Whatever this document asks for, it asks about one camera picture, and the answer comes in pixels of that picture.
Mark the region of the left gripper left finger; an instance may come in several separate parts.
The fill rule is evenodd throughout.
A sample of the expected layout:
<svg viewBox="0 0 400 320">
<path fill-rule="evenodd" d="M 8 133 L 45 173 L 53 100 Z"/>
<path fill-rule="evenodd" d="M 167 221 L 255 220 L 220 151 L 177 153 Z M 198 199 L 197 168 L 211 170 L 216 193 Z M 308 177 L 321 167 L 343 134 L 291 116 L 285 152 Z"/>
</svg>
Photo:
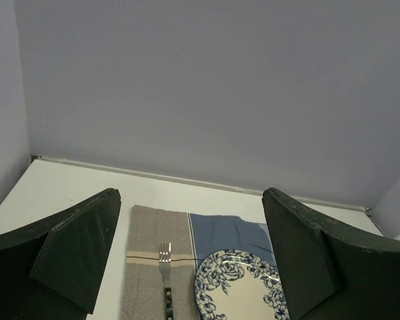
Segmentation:
<svg viewBox="0 0 400 320">
<path fill-rule="evenodd" d="M 118 190 L 0 235 L 0 319 L 86 319 L 121 210 Z"/>
</svg>

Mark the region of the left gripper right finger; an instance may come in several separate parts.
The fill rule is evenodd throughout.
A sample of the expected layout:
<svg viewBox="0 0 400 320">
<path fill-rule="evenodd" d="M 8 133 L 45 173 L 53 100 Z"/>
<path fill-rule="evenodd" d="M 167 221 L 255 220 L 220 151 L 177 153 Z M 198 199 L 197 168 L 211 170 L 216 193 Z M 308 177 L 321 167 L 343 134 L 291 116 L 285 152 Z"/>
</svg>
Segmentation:
<svg viewBox="0 0 400 320">
<path fill-rule="evenodd" d="M 292 319 L 400 319 L 400 241 L 350 226 L 276 188 L 263 208 Z"/>
</svg>

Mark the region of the blue floral ceramic plate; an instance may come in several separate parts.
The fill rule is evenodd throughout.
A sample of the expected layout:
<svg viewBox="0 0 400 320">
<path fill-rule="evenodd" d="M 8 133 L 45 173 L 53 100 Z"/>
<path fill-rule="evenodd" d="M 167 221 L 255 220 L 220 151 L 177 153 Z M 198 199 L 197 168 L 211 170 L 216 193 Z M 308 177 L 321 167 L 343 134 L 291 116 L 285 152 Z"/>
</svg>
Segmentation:
<svg viewBox="0 0 400 320">
<path fill-rule="evenodd" d="M 194 280 L 202 319 L 289 319 L 276 266 L 246 251 L 223 250 L 206 257 Z"/>
</svg>

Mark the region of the silver fork dark handle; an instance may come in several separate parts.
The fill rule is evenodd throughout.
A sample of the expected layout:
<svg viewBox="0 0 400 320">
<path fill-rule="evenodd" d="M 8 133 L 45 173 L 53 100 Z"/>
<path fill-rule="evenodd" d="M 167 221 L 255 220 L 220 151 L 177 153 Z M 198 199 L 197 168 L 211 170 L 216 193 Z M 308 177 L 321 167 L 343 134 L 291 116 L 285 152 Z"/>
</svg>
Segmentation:
<svg viewBox="0 0 400 320">
<path fill-rule="evenodd" d="M 171 243 L 162 243 L 159 248 L 159 270 L 163 277 L 165 318 L 174 320 L 171 288 Z"/>
</svg>

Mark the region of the blue beige cloth placemat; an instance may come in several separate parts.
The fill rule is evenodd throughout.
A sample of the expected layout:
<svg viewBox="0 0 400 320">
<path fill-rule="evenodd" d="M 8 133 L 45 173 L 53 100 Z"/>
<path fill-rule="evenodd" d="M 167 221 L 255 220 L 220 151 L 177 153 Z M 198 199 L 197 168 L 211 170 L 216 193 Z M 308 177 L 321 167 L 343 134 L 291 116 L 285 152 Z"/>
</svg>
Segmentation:
<svg viewBox="0 0 400 320">
<path fill-rule="evenodd" d="M 239 249 L 275 264 L 267 226 L 238 216 L 197 215 L 136 205 L 131 210 L 121 319 L 164 319 L 159 249 L 171 245 L 175 319 L 200 319 L 195 302 L 197 267 L 210 254 Z"/>
</svg>

